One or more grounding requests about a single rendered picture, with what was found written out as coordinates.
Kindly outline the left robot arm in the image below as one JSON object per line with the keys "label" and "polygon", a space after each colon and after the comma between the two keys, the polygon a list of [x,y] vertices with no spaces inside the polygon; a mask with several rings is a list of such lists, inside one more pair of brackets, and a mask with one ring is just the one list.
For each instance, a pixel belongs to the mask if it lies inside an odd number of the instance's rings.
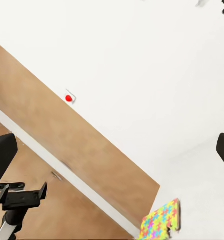
{"label": "left robot arm", "polygon": [[2,211],[7,211],[1,223],[0,240],[16,240],[15,233],[21,230],[28,209],[39,207],[40,200],[46,197],[47,183],[33,192],[24,188],[23,182],[0,183],[0,204]]}

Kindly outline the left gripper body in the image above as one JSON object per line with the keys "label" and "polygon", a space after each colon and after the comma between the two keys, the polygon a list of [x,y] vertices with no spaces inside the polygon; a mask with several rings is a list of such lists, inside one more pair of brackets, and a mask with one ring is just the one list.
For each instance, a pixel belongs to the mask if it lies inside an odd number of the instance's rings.
{"label": "left gripper body", "polygon": [[2,211],[7,211],[8,216],[16,221],[24,218],[29,208],[37,208],[40,206],[38,194],[22,195],[21,193],[24,192],[8,192],[5,203],[22,205],[10,207],[2,206]]}

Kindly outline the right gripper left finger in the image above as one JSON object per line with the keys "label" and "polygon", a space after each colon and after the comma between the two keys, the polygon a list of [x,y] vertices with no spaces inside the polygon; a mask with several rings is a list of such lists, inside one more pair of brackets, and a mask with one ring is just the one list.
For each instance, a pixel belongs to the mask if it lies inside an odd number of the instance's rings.
{"label": "right gripper left finger", "polygon": [[15,134],[0,136],[0,180],[17,154]]}

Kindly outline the jigsaw puzzle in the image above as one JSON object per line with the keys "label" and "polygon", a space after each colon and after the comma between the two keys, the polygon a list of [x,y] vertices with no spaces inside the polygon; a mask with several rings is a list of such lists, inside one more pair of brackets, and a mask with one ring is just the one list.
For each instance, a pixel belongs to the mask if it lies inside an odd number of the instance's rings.
{"label": "jigsaw puzzle", "polygon": [[176,198],[142,219],[138,240],[167,240],[167,230],[176,233],[178,228],[179,199]]}

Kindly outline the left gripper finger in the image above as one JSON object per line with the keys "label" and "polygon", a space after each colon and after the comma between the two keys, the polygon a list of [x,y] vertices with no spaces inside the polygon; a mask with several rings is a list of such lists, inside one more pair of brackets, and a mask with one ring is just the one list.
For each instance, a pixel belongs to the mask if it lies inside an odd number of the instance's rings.
{"label": "left gripper finger", "polygon": [[7,184],[3,188],[3,190],[0,192],[0,204],[2,204],[3,207],[22,206],[22,203],[18,203],[18,204],[5,203],[7,194],[9,192],[8,190],[9,190],[9,184]]}
{"label": "left gripper finger", "polygon": [[38,194],[39,195],[39,198],[41,200],[44,200],[45,197],[46,197],[46,192],[47,192],[47,183],[45,183],[42,187],[41,190],[35,190],[35,191],[29,191],[29,192],[24,192],[24,193],[21,193],[22,195],[30,195],[30,194]]}

